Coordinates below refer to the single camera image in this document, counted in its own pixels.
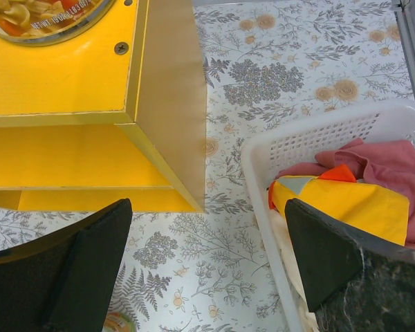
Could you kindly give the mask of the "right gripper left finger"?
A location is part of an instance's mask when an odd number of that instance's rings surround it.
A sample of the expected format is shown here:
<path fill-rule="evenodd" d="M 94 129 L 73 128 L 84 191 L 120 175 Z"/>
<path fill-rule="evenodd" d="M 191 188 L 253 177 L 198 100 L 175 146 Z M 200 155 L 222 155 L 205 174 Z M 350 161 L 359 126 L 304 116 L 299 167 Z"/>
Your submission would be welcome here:
<path fill-rule="evenodd" d="M 0 251 L 0 331 L 101 331 L 131 225 L 121 199 Z"/>

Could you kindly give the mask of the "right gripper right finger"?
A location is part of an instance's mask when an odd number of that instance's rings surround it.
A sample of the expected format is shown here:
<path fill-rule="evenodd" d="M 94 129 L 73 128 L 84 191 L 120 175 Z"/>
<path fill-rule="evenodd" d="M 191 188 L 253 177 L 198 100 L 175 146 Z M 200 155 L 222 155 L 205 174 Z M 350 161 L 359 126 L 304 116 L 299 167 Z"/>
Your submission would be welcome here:
<path fill-rule="evenodd" d="M 415 331 L 415 250 L 299 199 L 285 207 L 309 311 L 320 331 Z"/>

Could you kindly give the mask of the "lidded can yellow label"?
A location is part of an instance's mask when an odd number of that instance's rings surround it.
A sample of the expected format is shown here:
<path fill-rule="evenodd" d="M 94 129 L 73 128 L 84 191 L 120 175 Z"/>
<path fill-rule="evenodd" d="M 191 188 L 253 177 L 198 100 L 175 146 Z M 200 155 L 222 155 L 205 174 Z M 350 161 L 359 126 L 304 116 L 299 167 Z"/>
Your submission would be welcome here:
<path fill-rule="evenodd" d="M 102 327 L 102 332 L 135 332 L 133 321 L 122 313 L 108 313 Z"/>

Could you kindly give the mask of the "silver pull-tab can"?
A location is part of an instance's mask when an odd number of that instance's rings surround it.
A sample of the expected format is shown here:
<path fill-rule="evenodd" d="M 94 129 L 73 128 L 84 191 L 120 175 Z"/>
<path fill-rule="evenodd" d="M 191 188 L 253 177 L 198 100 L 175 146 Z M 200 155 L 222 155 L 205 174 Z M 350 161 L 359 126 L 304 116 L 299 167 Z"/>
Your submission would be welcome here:
<path fill-rule="evenodd" d="M 64 42 L 94 26 L 113 4 L 98 0 L 3 0 L 0 38 L 29 46 Z"/>

